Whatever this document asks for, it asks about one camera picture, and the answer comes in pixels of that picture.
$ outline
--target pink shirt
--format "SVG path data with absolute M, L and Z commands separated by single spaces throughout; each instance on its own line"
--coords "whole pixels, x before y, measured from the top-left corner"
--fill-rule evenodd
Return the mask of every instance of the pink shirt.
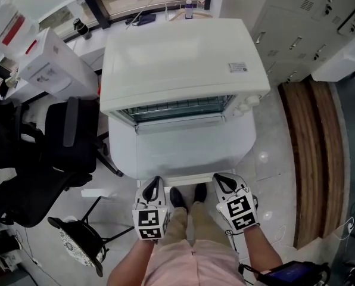
M 144 286 L 244 286 L 238 272 L 238 253 L 224 245 L 183 240 L 162 247 L 150 259 Z

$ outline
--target wooden panel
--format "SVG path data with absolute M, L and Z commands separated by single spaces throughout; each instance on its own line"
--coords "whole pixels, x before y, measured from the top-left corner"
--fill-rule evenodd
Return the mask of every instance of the wooden panel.
M 288 119 L 297 178 L 294 247 L 318 237 L 322 223 L 323 155 L 312 98 L 305 83 L 284 83 L 279 92 Z
M 339 223 L 344 192 L 344 157 L 334 101 L 326 82 L 310 82 L 324 136 L 327 182 L 323 200 L 324 217 L 319 236 L 327 237 Z

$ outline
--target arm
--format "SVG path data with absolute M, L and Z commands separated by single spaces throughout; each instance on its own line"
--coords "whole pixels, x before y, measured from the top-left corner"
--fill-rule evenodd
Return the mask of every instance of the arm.
M 245 229 L 244 234 L 251 267 L 259 272 L 264 272 L 282 265 L 281 258 L 259 226 Z
M 153 241 L 137 240 L 126 257 L 111 271 L 107 286 L 141 286 L 153 249 Z

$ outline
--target khaki pants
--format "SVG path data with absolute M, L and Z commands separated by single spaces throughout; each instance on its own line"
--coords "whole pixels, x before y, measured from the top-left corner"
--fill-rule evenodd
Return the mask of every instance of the khaki pants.
M 232 248 L 228 236 L 208 214 L 203 203 L 196 201 L 192 205 L 191 216 L 194 222 L 195 240 L 214 241 Z M 186 240 L 187 221 L 187 211 L 183 207 L 175 208 L 165 237 L 160 241 L 161 245 L 169 245 Z

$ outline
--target white floor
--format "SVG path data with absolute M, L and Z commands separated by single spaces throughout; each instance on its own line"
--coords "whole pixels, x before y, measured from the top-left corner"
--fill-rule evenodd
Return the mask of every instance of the white floor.
M 55 102 L 57 101 L 52 96 L 47 96 L 33 103 L 25 119 L 36 122 L 39 128 L 44 129 L 47 107 Z M 236 167 L 236 172 L 245 179 L 253 194 L 259 198 L 258 215 L 262 230 L 284 262 L 290 260 L 307 260 L 317 263 L 331 261 L 332 251 L 339 244 L 334 238 L 330 237 L 327 240 L 318 238 L 299 251 L 292 247 L 296 217 L 294 159 L 287 121 L 277 89 L 273 88 L 270 94 L 262 99 L 261 104 L 255 107 L 254 118 L 257 140 L 253 149 Z M 106 130 L 107 119 L 103 116 L 100 120 L 99 133 Z M 0 170 L 0 182 L 12 176 L 12 172 Z M 101 236 L 112 236 L 132 224 L 131 206 L 136 191 L 134 179 L 126 176 L 118 178 L 98 161 L 93 180 L 84 188 L 102 188 L 113 192 L 113 200 L 101 200 L 89 220 Z M 187 202 L 193 198 L 193 189 L 194 187 L 190 186 L 182 188 Z M 217 197 L 211 184 L 208 184 L 208 190 L 205 204 L 216 222 L 227 229 L 226 222 L 216 211 Z M 94 198 L 83 198 L 81 189 L 74 188 L 61 194 L 48 216 L 63 219 L 73 215 L 81 218 L 94 201 Z M 16 229 L 23 238 L 24 248 L 30 253 L 24 228 L 16 225 L 13 230 Z M 187 233 L 188 238 L 192 238 L 191 223 L 189 223 Z M 41 264 L 43 270 L 63 286 L 105 285 L 112 268 L 124 258 L 137 238 L 135 231 L 131 231 L 108 245 L 110 251 L 103 262 L 104 277 L 99 278 L 93 268 L 81 265 L 67 254 L 59 231 L 53 228 L 46 219 L 38 226 L 27 229 L 27 234 L 33 257 Z M 248 263 L 244 236 L 236 236 L 235 242 L 240 260 Z M 38 285 L 56 285 L 30 261 L 24 252 L 21 256 L 25 267 Z M 249 281 L 254 280 L 254 277 L 247 273 L 245 278 Z

